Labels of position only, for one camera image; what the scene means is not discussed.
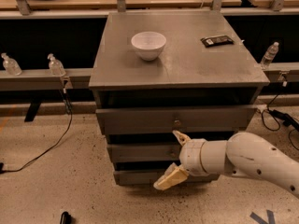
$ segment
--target floor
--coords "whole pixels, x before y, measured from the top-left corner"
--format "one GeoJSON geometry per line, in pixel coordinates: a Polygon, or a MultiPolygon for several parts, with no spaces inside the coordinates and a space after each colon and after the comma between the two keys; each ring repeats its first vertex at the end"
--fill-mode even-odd
{"type": "MultiPolygon", "coordinates": [[[[299,119],[297,103],[280,97],[275,109],[299,119]]],[[[72,216],[73,224],[299,223],[299,200],[265,181],[221,176],[212,183],[167,191],[149,185],[117,186],[94,104],[73,107],[70,129],[60,145],[22,171],[0,175],[0,223],[58,224],[64,211],[72,216]]],[[[18,169],[54,145],[70,120],[64,105],[43,104],[34,121],[24,122],[27,108],[0,106],[0,162],[4,169],[18,169]]],[[[276,125],[269,117],[265,120],[276,125]]],[[[279,131],[268,131],[257,112],[247,131],[299,161],[299,151],[288,139],[291,129],[282,125],[279,131]]],[[[292,141],[299,146],[299,133],[292,133],[292,141]]]]}

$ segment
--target drawer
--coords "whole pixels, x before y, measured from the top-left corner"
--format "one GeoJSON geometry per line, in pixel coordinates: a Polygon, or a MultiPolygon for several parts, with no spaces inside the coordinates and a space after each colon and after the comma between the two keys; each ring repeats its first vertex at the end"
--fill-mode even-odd
{"type": "Polygon", "coordinates": [[[254,105],[97,109],[102,134],[224,132],[246,129],[254,105]]]}
{"type": "MultiPolygon", "coordinates": [[[[165,170],[146,170],[146,171],[115,171],[114,179],[118,185],[135,185],[135,184],[153,184],[164,174],[165,170]]],[[[189,176],[188,179],[180,185],[186,183],[211,182],[218,180],[218,175],[208,176],[189,176]]]]}
{"type": "Polygon", "coordinates": [[[180,144],[125,144],[107,145],[112,162],[178,161],[180,144]]]}

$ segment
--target open drawer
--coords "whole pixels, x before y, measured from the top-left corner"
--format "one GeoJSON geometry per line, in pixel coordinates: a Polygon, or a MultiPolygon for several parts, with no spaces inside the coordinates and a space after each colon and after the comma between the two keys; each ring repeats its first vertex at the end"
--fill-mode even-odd
{"type": "Polygon", "coordinates": [[[110,134],[223,132],[246,129],[255,105],[97,109],[101,132],[110,134]]]}

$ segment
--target concrete floor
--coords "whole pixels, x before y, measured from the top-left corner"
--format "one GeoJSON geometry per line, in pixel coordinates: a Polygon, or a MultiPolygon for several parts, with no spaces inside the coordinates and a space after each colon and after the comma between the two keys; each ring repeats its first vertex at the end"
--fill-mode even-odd
{"type": "MultiPolygon", "coordinates": [[[[278,103],[276,109],[299,119],[298,104],[283,97],[278,103]]],[[[299,200],[265,181],[221,176],[167,191],[117,186],[93,109],[93,104],[74,104],[71,127],[58,147],[18,173],[0,175],[0,223],[58,224],[63,211],[76,224],[299,223],[299,200]]],[[[42,105],[33,122],[24,122],[26,110],[26,105],[0,106],[0,162],[5,169],[19,168],[54,145],[70,118],[62,105],[51,104],[42,105]]],[[[290,129],[266,130],[259,113],[248,127],[299,161],[299,151],[288,140],[290,129]]],[[[298,133],[292,140],[299,146],[298,133]]]]}

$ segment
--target gray cabinet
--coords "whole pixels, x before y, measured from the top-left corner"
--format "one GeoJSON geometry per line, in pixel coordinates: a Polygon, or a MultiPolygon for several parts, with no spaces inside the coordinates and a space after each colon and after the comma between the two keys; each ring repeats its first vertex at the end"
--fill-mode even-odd
{"type": "MultiPolygon", "coordinates": [[[[225,18],[216,11],[111,13],[90,80],[96,116],[120,185],[156,181],[191,138],[222,139],[245,130],[268,79],[225,18]],[[167,39],[152,62],[135,55],[133,35],[167,39]],[[228,35],[233,45],[205,48],[200,39],[228,35]]],[[[191,177],[207,182],[217,175],[191,177]]]]}

